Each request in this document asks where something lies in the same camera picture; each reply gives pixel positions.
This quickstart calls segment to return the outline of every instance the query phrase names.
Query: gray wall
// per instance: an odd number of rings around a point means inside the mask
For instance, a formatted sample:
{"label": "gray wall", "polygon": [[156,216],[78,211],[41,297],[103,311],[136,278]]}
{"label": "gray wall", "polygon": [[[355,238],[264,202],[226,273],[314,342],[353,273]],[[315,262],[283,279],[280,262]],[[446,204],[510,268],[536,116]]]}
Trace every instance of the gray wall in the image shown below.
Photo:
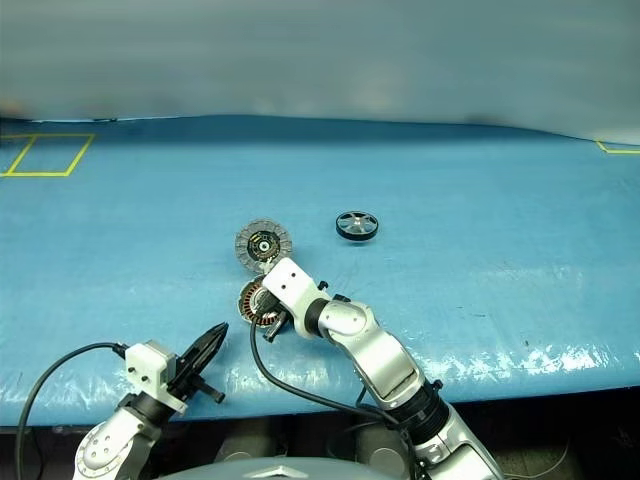
{"label": "gray wall", "polygon": [[487,122],[640,143],[638,0],[0,0],[0,109]]}

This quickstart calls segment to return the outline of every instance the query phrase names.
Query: disc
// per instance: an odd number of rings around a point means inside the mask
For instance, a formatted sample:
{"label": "disc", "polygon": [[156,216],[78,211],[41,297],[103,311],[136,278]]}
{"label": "disc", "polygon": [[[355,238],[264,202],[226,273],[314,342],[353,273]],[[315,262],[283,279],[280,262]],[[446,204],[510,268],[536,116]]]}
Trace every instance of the disc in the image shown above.
{"label": "disc", "polygon": [[236,235],[236,257],[249,270],[267,273],[280,259],[291,255],[289,233],[269,220],[254,220]]}
{"label": "disc", "polygon": [[256,313],[258,300],[262,295],[268,293],[267,289],[262,286],[263,278],[264,275],[260,275],[244,286],[242,292],[240,292],[240,298],[238,299],[238,311],[242,318],[247,322],[253,323],[256,321],[259,327],[269,327],[276,321],[278,313],[280,312],[276,308],[276,302],[273,305],[273,311],[267,312],[263,315],[258,315]]}
{"label": "disc", "polygon": [[341,237],[362,242],[376,236],[378,220],[370,213],[345,212],[336,218],[336,231]]}

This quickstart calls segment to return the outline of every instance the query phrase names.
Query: wire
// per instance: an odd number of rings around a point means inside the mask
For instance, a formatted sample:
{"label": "wire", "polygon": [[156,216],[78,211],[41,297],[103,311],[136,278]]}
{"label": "wire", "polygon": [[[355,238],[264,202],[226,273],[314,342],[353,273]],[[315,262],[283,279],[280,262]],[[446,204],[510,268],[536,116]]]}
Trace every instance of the wire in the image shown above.
{"label": "wire", "polygon": [[362,408],[356,408],[350,405],[345,405],[344,403],[336,402],[334,400],[330,400],[328,398],[321,397],[319,395],[315,395],[313,393],[306,392],[304,390],[300,390],[299,388],[289,385],[288,383],[283,382],[279,378],[274,377],[264,366],[264,363],[262,363],[262,359],[260,358],[260,353],[258,352],[258,345],[256,343],[256,325],[257,325],[256,320],[254,319],[251,322],[251,330],[249,332],[249,340],[251,342],[251,353],[253,354],[253,360],[256,362],[256,366],[258,367],[258,370],[260,370],[260,373],[262,373],[262,375],[264,375],[264,377],[267,380],[269,380],[271,383],[273,383],[277,387],[280,387],[281,389],[289,393],[292,393],[293,395],[302,397],[305,400],[309,400],[311,402],[319,403],[320,405],[324,405],[325,407],[341,410],[343,412],[347,412],[352,415],[360,415],[363,417],[372,418],[378,421],[382,419],[383,415],[381,415],[379,412],[374,412],[368,409],[365,410]]}
{"label": "wire", "polygon": [[29,413],[31,412],[31,407],[33,407],[33,402],[36,400],[36,396],[40,392],[42,385],[44,382],[51,376],[51,374],[60,367],[63,363],[68,360],[71,360],[73,357],[77,357],[78,355],[88,352],[89,350],[95,350],[98,348],[109,348],[117,353],[119,356],[124,357],[124,350],[126,350],[126,345],[119,343],[111,343],[111,342],[100,342],[100,343],[92,343],[90,345],[86,345],[84,347],[78,348],[71,353],[67,353],[64,357],[56,360],[53,365],[51,365],[47,370],[38,378],[36,383],[33,385],[31,392],[27,396],[27,400],[24,403],[24,407],[22,408],[22,413],[20,414],[20,420],[18,421],[18,431],[16,433],[16,446],[14,451],[14,458],[16,462],[16,479],[23,480],[23,456],[24,456],[24,437],[25,431],[27,428],[27,420],[29,419]]}
{"label": "wire", "polygon": [[517,473],[505,473],[504,476],[507,480],[533,480],[536,478],[544,477],[549,473],[553,472],[556,468],[558,468],[564,459],[567,458],[567,454],[569,453],[569,444],[571,443],[571,438],[567,439],[567,444],[564,447],[564,452],[562,452],[562,456],[558,459],[556,463],[554,463],[551,467],[547,468],[544,472],[537,473],[535,475],[519,475]]}
{"label": "wire", "polygon": [[[262,375],[264,375],[264,377],[267,380],[269,380],[271,383],[273,383],[277,387],[280,387],[281,389],[285,390],[286,392],[292,393],[293,395],[297,395],[298,397],[302,397],[305,400],[309,400],[311,402],[319,403],[320,405],[324,405],[325,407],[334,408],[336,410],[341,410],[343,412],[351,413],[352,415],[360,415],[360,416],[363,416],[363,417],[367,417],[367,418],[371,418],[371,419],[377,420],[377,422],[372,422],[372,423],[378,423],[378,422],[385,423],[384,420],[386,420],[387,427],[388,428],[392,428],[392,429],[394,428],[395,425],[398,425],[398,423],[399,423],[398,420],[396,420],[394,417],[389,415],[384,410],[381,410],[381,409],[379,409],[377,407],[374,407],[372,405],[365,405],[363,403],[360,403],[362,401],[362,399],[364,398],[365,389],[363,389],[363,391],[360,392],[360,395],[358,395],[358,399],[357,399],[357,402],[356,402],[357,406],[356,407],[351,407],[349,405],[345,405],[345,404],[340,403],[340,402],[335,402],[335,401],[330,400],[328,398],[324,398],[324,397],[321,397],[319,395],[314,395],[313,393],[309,393],[309,392],[306,392],[304,390],[300,390],[299,388],[296,388],[296,387],[294,387],[292,385],[289,385],[288,383],[285,383],[282,380],[280,380],[279,378],[276,378],[275,376],[273,376],[271,374],[271,372],[269,372],[269,370],[267,370],[267,368],[264,366],[264,363],[262,363],[262,359],[260,358],[260,353],[258,352],[258,345],[256,343],[256,329],[257,329],[257,319],[254,319],[251,322],[251,329],[249,331],[249,341],[251,343],[251,354],[253,355],[253,360],[256,363],[256,366],[258,367],[258,370],[260,370],[260,373],[262,373]],[[409,461],[410,472],[409,472],[409,474],[410,474],[410,478],[411,479],[421,478],[422,474],[416,468],[416,466],[418,465],[418,463],[417,463],[418,459],[417,459],[416,454],[415,454],[415,449],[413,448],[413,443],[411,442],[411,437],[410,437],[409,433],[406,431],[406,429],[400,430],[400,434],[401,434],[402,439],[404,440],[404,442],[407,444],[407,450],[409,452],[409,457],[410,457],[410,461]]]}
{"label": "wire", "polygon": [[356,398],[356,407],[360,406],[360,404],[362,403],[362,399],[364,398],[366,393],[367,387],[362,387],[362,390],[360,390],[360,395],[358,395],[358,398]]}

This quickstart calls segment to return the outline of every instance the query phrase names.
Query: blue table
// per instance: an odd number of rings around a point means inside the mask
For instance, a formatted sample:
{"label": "blue table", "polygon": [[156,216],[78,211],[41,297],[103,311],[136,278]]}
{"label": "blue table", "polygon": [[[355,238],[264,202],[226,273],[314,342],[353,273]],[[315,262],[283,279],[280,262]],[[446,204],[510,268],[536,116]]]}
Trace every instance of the blue table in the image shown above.
{"label": "blue table", "polygon": [[[78,346],[153,338],[181,353],[222,321],[204,376],[227,399],[198,395],[187,418],[319,410],[251,360],[236,300],[252,275],[233,241],[257,217],[289,230],[331,292],[372,305],[450,401],[640,384],[638,155],[507,128],[269,117],[2,134],[0,172],[62,172],[0,178],[2,425]],[[335,233],[353,209],[380,220],[366,244]],[[290,330],[260,346],[287,382],[343,402],[359,391],[326,342]],[[128,388],[115,355],[85,354],[45,385],[32,423],[97,423]]]}

